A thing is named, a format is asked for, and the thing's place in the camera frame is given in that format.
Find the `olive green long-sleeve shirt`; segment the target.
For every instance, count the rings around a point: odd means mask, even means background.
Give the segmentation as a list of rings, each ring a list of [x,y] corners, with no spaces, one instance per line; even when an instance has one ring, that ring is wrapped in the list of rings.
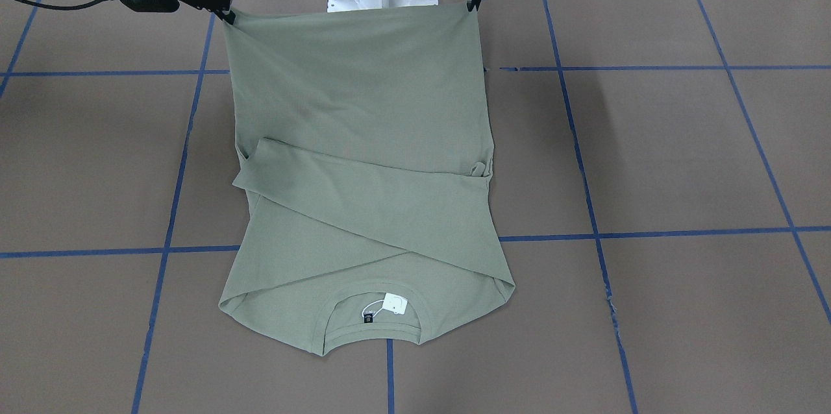
[[[476,12],[235,13],[232,183],[249,222],[219,309],[323,357],[426,343],[507,304]],[[382,311],[386,293],[404,315]]]

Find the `white clothing tag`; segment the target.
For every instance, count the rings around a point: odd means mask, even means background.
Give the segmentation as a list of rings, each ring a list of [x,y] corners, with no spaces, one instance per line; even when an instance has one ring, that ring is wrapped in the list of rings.
[[[382,311],[389,311],[395,315],[404,315],[407,307],[408,299],[394,293],[386,293],[382,300]]]

